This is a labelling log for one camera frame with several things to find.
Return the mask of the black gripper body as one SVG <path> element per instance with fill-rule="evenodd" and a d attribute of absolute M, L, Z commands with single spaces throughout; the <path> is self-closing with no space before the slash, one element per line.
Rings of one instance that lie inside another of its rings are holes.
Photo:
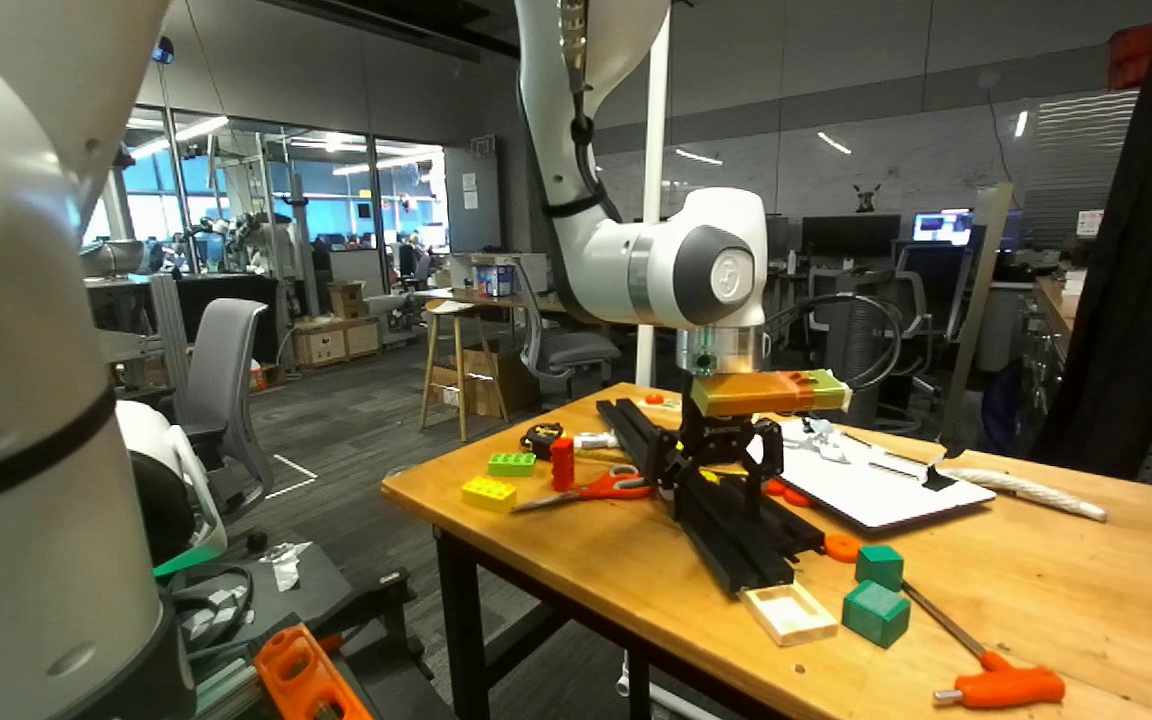
<path fill-rule="evenodd" d="M 785 432 L 769 417 L 703 417 L 683 401 L 680 445 L 693 465 L 739 465 L 756 478 L 785 470 Z"/>

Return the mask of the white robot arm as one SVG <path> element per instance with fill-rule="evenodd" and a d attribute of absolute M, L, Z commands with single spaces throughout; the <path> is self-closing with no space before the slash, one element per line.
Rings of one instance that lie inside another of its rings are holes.
<path fill-rule="evenodd" d="M 698 188 L 663 225 L 624 225 L 595 179 L 582 127 L 659 34 L 667 0 L 513 9 L 571 305 L 613 322 L 761 327 L 761 194 Z M 74 259 L 163 10 L 169 0 L 0 0 L 0 720 L 192 702 Z"/>

